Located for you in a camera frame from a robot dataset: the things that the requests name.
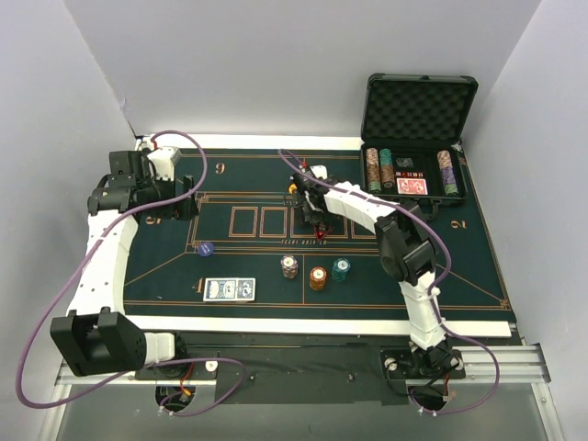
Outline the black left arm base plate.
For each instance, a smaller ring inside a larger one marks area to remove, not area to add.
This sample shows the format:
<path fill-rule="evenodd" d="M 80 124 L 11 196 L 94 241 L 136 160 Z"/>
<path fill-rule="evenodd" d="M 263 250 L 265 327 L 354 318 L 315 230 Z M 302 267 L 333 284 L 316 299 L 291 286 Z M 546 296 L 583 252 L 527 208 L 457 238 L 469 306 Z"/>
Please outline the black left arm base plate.
<path fill-rule="evenodd" d="M 208 350 L 197 348 L 196 350 L 188 350 L 179 359 L 188 358 L 206 358 L 211 360 L 220 355 L 218 350 Z M 173 365 L 165 365 L 160 367 L 144 367 L 134 374 L 137 380 L 180 380 L 192 368 L 191 373 L 187 377 L 190 380 L 207 380 L 215 379 L 217 370 L 209 371 L 205 367 L 205 361 L 200 362 L 182 362 Z"/>

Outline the red five chip stack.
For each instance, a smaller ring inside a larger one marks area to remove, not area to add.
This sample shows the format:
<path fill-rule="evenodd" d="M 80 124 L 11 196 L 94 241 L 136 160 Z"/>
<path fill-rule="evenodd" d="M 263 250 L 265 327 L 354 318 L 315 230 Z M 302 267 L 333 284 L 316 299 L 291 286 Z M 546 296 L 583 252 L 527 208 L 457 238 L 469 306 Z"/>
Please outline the red five chip stack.
<path fill-rule="evenodd" d="M 325 287 L 327 272 L 323 267 L 314 267 L 309 275 L 309 284 L 313 290 L 322 290 Z"/>

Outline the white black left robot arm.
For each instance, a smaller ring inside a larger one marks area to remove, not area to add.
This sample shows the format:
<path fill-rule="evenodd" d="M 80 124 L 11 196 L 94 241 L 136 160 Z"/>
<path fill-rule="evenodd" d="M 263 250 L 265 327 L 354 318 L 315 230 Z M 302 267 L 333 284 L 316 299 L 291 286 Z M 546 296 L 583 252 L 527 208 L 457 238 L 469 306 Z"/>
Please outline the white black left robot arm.
<path fill-rule="evenodd" d="M 127 318 L 123 289 L 130 248 L 143 215 L 190 221 L 198 214 L 188 193 L 191 175 L 175 180 L 176 147 L 116 151 L 110 171 L 87 200 L 88 262 L 66 314 L 52 319 L 51 339 L 77 377 L 140 370 L 156 364 L 168 378 L 187 372 L 189 356 L 172 333 L 143 331 Z"/>

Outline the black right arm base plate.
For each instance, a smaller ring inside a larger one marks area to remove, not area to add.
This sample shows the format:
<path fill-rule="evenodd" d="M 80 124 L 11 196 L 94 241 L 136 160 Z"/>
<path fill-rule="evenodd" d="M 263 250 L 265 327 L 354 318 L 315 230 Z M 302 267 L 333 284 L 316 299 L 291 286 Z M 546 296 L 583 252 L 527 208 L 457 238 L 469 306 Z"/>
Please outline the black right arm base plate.
<path fill-rule="evenodd" d="M 461 353 L 456 349 L 429 351 L 417 348 L 389 348 L 379 352 L 384 374 L 391 379 L 464 379 L 465 364 Z"/>

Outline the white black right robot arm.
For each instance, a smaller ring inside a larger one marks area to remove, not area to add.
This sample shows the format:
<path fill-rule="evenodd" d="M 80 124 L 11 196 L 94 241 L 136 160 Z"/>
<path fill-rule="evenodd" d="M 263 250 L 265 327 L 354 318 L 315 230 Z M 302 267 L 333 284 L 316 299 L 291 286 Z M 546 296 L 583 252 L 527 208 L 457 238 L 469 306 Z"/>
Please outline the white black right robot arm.
<path fill-rule="evenodd" d="M 385 201 L 348 181 L 319 178 L 309 167 L 289 181 L 305 222 L 320 226 L 345 218 L 376 236 L 380 264 L 399 283 L 408 312 L 413 370 L 430 376 L 448 367 L 450 344 L 438 309 L 440 290 L 433 286 L 438 246 L 419 207 Z"/>

